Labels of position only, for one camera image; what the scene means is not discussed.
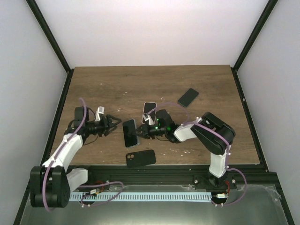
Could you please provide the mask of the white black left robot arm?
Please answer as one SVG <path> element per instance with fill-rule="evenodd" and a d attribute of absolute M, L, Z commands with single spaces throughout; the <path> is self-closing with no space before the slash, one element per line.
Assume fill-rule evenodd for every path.
<path fill-rule="evenodd" d="M 71 192 L 78 187 L 91 189 L 96 178 L 82 168 L 68 172 L 68 167 L 77 151 L 91 135 L 108 136 L 121 123 L 121 119 L 104 115 L 104 108 L 93 112 L 94 119 L 89 119 L 90 108 L 75 108 L 74 119 L 68 124 L 63 139 L 56 151 L 41 166 L 35 166 L 30 172 L 30 203 L 32 207 L 64 208 Z"/>

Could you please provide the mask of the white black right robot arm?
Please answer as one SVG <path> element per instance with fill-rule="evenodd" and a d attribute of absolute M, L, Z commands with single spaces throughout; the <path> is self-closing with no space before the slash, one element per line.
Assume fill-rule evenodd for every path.
<path fill-rule="evenodd" d="M 209 185 L 218 189 L 225 183 L 228 170 L 228 156 L 236 133 L 232 127 L 210 112 L 197 117 L 196 120 L 176 124 L 167 110 L 158 110 L 156 121 L 151 124 L 136 126 L 134 121 L 123 123 L 123 134 L 126 139 L 154 139 L 164 136 L 171 143 L 182 143 L 197 138 L 210 152 Z"/>

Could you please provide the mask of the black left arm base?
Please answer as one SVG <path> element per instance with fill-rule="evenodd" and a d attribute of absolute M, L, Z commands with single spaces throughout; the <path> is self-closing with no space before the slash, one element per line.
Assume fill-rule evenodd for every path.
<path fill-rule="evenodd" d="M 89 175 L 88 181 L 85 183 L 86 185 L 98 185 L 104 184 L 106 182 L 110 182 L 111 176 L 107 174 L 92 174 Z"/>

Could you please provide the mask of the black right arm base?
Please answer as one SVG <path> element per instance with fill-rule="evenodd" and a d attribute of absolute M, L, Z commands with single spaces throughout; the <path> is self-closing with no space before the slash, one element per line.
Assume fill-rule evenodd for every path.
<path fill-rule="evenodd" d="M 198 173 L 193 176 L 193 183 L 196 189 L 205 189 L 207 191 L 225 190 L 226 188 L 236 189 L 237 185 L 232 183 L 231 176 L 228 172 L 221 178 L 217 178 L 209 172 Z"/>

